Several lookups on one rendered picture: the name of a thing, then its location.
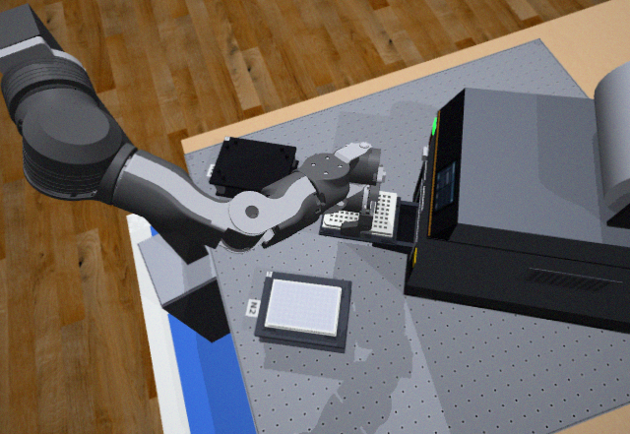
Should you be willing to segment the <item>grey cylinder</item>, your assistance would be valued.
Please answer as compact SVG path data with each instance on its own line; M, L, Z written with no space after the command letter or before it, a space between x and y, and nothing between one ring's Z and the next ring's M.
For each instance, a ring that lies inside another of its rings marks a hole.
M618 213L630 204L630 61L599 81L594 101L603 200Z

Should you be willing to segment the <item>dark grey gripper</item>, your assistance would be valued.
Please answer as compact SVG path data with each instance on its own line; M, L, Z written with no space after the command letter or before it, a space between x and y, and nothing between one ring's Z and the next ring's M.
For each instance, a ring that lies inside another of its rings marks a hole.
M361 192L347 199L346 206L342 209L345 212L359 213L358 220L343 222L341 225L341 235L350 237L371 238L372 222L377 213L380 184L366 185ZM371 203L372 201L372 203ZM376 202L376 208L375 208ZM371 205L371 209L370 209Z

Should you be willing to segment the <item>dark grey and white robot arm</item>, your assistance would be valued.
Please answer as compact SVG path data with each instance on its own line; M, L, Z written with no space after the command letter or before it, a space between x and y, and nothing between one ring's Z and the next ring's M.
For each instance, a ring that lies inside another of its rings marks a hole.
M113 205L213 249L266 249L320 215L341 211L366 185L385 183L381 149L350 143L310 156L261 194L219 200L183 168L128 143L120 149L121 130L99 108L82 63L41 36L0 49L0 72L2 95L23 137L24 175L36 191Z

